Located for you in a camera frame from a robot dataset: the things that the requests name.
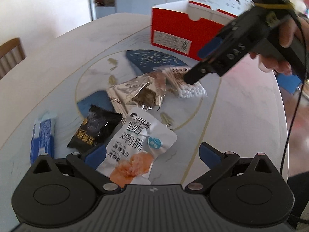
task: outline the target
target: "black cable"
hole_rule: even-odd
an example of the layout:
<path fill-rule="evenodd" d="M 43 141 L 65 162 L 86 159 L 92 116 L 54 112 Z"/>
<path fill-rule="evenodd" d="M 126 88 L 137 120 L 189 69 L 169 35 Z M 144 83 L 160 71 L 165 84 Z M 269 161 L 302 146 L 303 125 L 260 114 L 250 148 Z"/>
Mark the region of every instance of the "black cable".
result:
<path fill-rule="evenodd" d="M 303 40 L 304 50 L 305 50 L 305 66 L 306 66 L 306 68 L 305 68 L 305 78 L 304 78 L 304 81 L 302 82 L 302 88 L 301 88 L 300 93 L 299 93 L 299 97 L 298 97 L 298 100 L 297 100 L 297 104 L 296 104 L 296 107 L 295 107 L 295 111 L 294 111 L 294 114 L 293 114 L 293 117 L 292 117 L 291 125 L 290 125 L 289 132 L 288 132 L 288 136 L 286 138 L 286 143 L 285 143 L 284 150 L 283 150 L 283 156 L 282 156 L 281 165 L 280 165 L 280 174 L 281 175 L 282 175 L 282 171 L 283 171 L 283 164 L 284 164 L 284 158 L 285 158 L 286 150 L 288 148 L 289 138 L 290 138 L 290 135 L 291 135 L 291 131 L 292 131 L 292 127 L 293 127 L 293 124 L 294 124 L 295 117 L 296 117 L 296 113 L 297 113 L 297 110 L 298 110 L 298 107 L 299 107 L 299 103 L 300 103 L 300 100 L 301 100 L 301 97 L 302 97 L 302 92 L 303 92 L 303 89 L 304 89 L 304 85 L 305 85 L 305 82 L 307 80 L 307 72 L 308 72 L 307 45 L 306 45 L 305 35 L 304 35 L 301 23 L 298 20 L 297 15 L 295 13 L 292 13 L 291 16 L 292 16 L 293 20 L 295 21 L 295 23 L 296 23 L 297 27 L 299 28 L 300 33 L 302 35 L 302 40 Z"/>
<path fill-rule="evenodd" d="M 309 221 L 308 221 L 308 220 L 304 220 L 304 219 L 299 218 L 299 217 L 297 217 L 296 215 L 293 215 L 293 214 L 290 214 L 290 216 L 291 216 L 294 220 L 296 220 L 296 221 L 298 221 L 298 222 L 300 222 L 300 223 L 308 224 L 308 225 L 309 225 Z"/>

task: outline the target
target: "blue package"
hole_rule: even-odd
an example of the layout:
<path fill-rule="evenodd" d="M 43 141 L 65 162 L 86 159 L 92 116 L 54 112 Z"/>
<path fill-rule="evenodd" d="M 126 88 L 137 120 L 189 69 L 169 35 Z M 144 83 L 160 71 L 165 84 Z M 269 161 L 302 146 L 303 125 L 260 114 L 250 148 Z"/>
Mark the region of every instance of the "blue package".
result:
<path fill-rule="evenodd" d="M 55 114 L 47 112 L 35 121 L 31 140 L 30 164 L 32 164 L 39 155 L 44 153 L 48 153 L 54 158 L 55 118 Z"/>

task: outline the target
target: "blue and white package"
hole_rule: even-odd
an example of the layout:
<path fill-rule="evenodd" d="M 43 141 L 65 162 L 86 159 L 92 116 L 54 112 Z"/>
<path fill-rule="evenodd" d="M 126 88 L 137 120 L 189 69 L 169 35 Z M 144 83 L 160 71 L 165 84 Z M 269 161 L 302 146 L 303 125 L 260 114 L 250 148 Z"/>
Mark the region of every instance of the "blue and white package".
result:
<path fill-rule="evenodd" d="M 106 158 L 96 170 L 120 187 L 148 185 L 154 160 L 176 140 L 176 133 L 166 125 L 145 110 L 133 107 L 106 146 Z"/>
<path fill-rule="evenodd" d="M 41 118 L 38 118 L 33 127 L 30 164 L 32 164 L 39 155 L 48 153 L 54 157 L 54 128 L 56 115 L 46 112 Z"/>

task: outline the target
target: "blue object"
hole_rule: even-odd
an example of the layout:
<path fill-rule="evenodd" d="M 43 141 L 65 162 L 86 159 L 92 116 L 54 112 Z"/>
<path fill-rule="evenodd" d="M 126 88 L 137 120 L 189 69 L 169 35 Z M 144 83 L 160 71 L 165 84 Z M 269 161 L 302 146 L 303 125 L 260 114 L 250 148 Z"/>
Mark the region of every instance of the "blue object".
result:
<path fill-rule="evenodd" d="M 152 149 L 160 149 L 162 146 L 161 140 L 158 138 L 148 137 L 148 146 Z"/>
<path fill-rule="evenodd" d="M 204 45 L 202 49 L 200 49 L 197 53 L 197 56 L 199 58 L 205 58 L 207 57 L 211 52 L 216 50 L 220 44 L 222 43 L 222 38 L 215 37 L 212 40 L 210 40 L 207 44 Z"/>
<path fill-rule="evenodd" d="M 297 90 L 297 87 L 302 81 L 296 75 L 286 76 L 283 74 L 279 74 L 277 75 L 277 82 L 280 87 L 282 87 L 289 93 L 294 94 Z"/>
<path fill-rule="evenodd" d="M 203 145 L 203 143 L 200 145 L 199 149 L 200 159 L 205 163 L 209 169 L 214 168 L 216 165 L 221 163 L 221 157 L 211 151 L 207 146 Z"/>
<path fill-rule="evenodd" d="M 87 98 L 84 98 L 83 100 L 77 103 L 77 107 L 84 118 L 87 117 L 90 106 L 92 104 L 101 107 L 104 110 L 115 112 L 114 107 L 111 101 L 109 100 L 109 96 L 107 95 L 107 92 L 104 90 L 96 91 L 95 93 L 92 93 Z"/>
<path fill-rule="evenodd" d="M 43 155 L 44 153 L 48 153 L 54 158 L 55 117 L 55 114 L 47 112 L 36 120 L 31 140 L 30 164 L 32 164 L 39 155 Z"/>
<path fill-rule="evenodd" d="M 106 147 L 105 145 L 101 145 L 92 153 L 87 155 L 84 159 L 85 163 L 92 167 L 93 169 L 97 169 L 98 166 L 105 160 L 106 158 Z"/>
<path fill-rule="evenodd" d="M 126 57 L 137 76 L 152 72 L 153 68 L 160 66 L 187 66 L 185 62 L 172 55 L 153 50 L 128 50 Z"/>

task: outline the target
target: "das logo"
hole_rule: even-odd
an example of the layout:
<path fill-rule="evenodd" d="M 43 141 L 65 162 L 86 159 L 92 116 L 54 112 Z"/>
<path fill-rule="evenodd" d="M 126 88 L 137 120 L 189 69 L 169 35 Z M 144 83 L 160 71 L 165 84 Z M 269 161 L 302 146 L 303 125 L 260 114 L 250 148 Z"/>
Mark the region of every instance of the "das logo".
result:
<path fill-rule="evenodd" d="M 239 53 L 241 53 L 241 51 L 243 51 L 245 49 L 246 49 L 246 47 L 242 43 L 238 44 L 238 48 L 233 49 L 233 53 L 227 54 L 228 59 L 233 60 L 236 55 L 238 55 Z"/>

